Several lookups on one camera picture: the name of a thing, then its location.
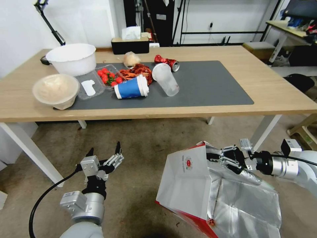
concrete floor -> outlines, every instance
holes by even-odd
[[[283,116],[260,149],[278,150],[285,131],[303,115]],[[109,238],[205,237],[154,201],[169,153],[206,140],[216,147],[239,144],[250,138],[262,117],[219,117],[212,126],[205,118],[143,119],[41,125],[33,139],[63,176],[74,170],[91,147],[106,159],[121,141],[125,160],[109,176],[105,217],[102,225]],[[317,237],[317,199],[307,190],[270,176],[264,177],[280,193],[285,238]],[[23,153],[14,165],[0,172],[0,190],[9,194],[0,211],[0,237],[28,237],[28,219],[38,197],[51,181]],[[78,173],[63,188],[50,192],[35,215],[37,237],[59,237],[70,225],[69,214],[59,207],[65,192],[82,190],[84,175]]]

disposable cup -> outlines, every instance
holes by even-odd
[[[167,96],[174,96],[179,92],[179,86],[168,64],[157,64],[152,70],[152,77],[159,83]]]
[[[149,93],[148,83],[143,75],[120,83],[114,89],[118,99],[146,97]]]

desk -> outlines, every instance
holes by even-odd
[[[277,46],[275,47],[275,50],[274,50],[274,52],[272,53],[272,55],[271,55],[271,57],[269,59],[270,63],[272,63],[272,64],[274,63],[275,58],[277,57],[277,55],[280,52],[284,42],[286,41],[286,39],[288,37],[289,38],[293,38],[293,39],[295,39],[295,40],[297,40],[297,41],[299,41],[301,43],[310,45],[309,43],[307,43],[304,40],[304,37],[307,36],[306,32],[299,31],[297,29],[289,29],[287,27],[288,21],[286,21],[286,20],[271,20],[271,21],[267,21],[266,23],[268,25],[270,25],[273,29],[278,30],[281,33],[279,42],[278,42]]]
[[[0,126],[53,182],[62,176],[16,122],[267,115],[251,138],[258,149],[281,114],[317,113],[316,103],[242,46],[151,48],[150,53],[139,57],[143,62],[153,61],[156,54],[179,61],[219,60],[251,97],[253,105],[53,110],[37,102],[31,91],[38,79],[56,73],[53,66],[39,60],[47,51],[40,51],[0,81]],[[112,52],[96,52],[98,63],[120,62],[119,58],[122,56]]]

red logo on bag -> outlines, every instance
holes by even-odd
[[[192,158],[186,157],[186,170],[191,170],[193,168]]]

crushed red can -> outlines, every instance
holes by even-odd
[[[179,69],[179,62],[175,59],[166,59],[160,55],[156,55],[154,58],[154,62],[168,64],[173,72],[176,72]]]

